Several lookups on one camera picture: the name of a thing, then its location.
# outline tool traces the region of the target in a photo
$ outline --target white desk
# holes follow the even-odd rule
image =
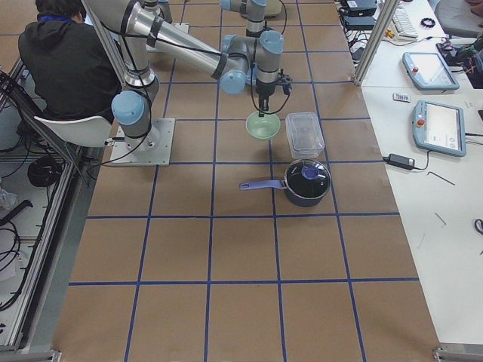
[[[426,0],[405,7],[413,24],[423,17],[435,19]],[[432,31],[442,32],[438,24]],[[465,75],[458,76],[459,90],[430,94],[417,90],[402,67],[405,51],[435,51],[438,41],[407,47],[382,43],[362,87],[382,154],[414,158],[420,168],[426,165],[426,151],[415,146],[411,129],[418,100],[461,107],[466,132],[483,133],[476,112],[483,109],[483,90],[472,89]],[[411,103],[394,102],[393,92],[410,94]],[[473,228],[473,220],[483,218],[483,146],[467,145],[463,158],[432,152],[425,171],[386,169],[440,342],[483,345],[483,236]]]

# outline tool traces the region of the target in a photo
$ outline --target purple handle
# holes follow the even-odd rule
[[[240,184],[241,190],[256,190],[256,189],[286,189],[285,183],[279,179],[268,179],[265,181],[253,181],[250,183],[241,183]]]

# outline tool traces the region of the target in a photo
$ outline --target pot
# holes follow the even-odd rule
[[[241,190],[282,189],[288,200],[301,207],[317,205],[331,186],[328,169],[318,161],[296,160],[288,165],[283,180],[268,179],[241,183]]]

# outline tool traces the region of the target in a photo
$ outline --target tablet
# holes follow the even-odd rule
[[[421,91],[453,91],[460,87],[439,53],[404,53],[402,62]]]
[[[463,110],[420,100],[414,107],[413,137],[421,149],[463,157],[466,155]]]

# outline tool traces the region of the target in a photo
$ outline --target pot lid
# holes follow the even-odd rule
[[[320,198],[331,185],[331,175],[318,161],[298,160],[288,167],[285,181],[287,187],[300,197]]]

